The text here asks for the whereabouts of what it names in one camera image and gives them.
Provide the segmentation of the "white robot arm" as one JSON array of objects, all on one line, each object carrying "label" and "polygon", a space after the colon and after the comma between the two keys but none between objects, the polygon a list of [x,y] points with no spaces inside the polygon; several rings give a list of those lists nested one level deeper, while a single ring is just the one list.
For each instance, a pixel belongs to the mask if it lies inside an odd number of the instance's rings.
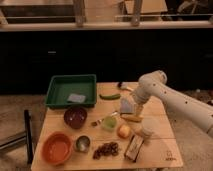
[{"label": "white robot arm", "polygon": [[132,97],[138,105],[144,105],[151,96],[180,111],[185,117],[213,138],[213,106],[180,93],[166,85],[167,75],[157,70],[142,75]]}]

